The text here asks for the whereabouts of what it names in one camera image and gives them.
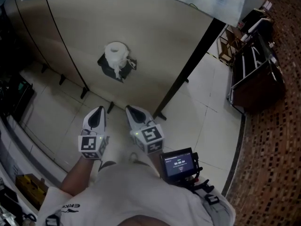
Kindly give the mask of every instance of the digital display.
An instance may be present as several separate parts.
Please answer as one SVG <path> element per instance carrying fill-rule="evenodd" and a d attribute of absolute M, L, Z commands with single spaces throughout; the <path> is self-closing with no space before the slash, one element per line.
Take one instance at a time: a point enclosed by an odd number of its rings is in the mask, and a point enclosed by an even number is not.
<path fill-rule="evenodd" d="M 164 163 L 169 177 L 194 169 L 192 155 L 190 153 L 165 158 Z"/>

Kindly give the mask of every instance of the person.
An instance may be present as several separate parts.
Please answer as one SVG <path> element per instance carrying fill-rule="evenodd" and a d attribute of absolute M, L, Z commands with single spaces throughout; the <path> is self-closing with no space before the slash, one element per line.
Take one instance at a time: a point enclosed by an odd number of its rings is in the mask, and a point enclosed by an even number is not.
<path fill-rule="evenodd" d="M 160 175 L 161 153 L 149 155 Z M 151 166 L 140 161 L 129 164 L 108 161 L 100 168 L 94 184 L 88 186 L 93 164 L 94 160 L 81 157 L 59 189 L 48 189 L 36 225 L 217 226 L 234 223 L 231 220 L 225 224 L 223 219 L 216 223 L 202 197 L 169 185 Z"/>

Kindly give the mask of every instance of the white t-shirt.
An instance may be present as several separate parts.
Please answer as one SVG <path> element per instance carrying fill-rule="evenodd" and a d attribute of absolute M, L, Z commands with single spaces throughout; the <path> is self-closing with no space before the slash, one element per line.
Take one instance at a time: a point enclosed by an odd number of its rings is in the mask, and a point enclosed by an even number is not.
<path fill-rule="evenodd" d="M 115 164 L 98 173 L 92 186 L 71 195 L 51 187 L 38 215 L 38 226 L 60 210 L 63 226 L 117 226 L 144 215 L 171 226 L 212 226 L 201 199 L 187 189 L 172 186 L 140 164 Z"/>

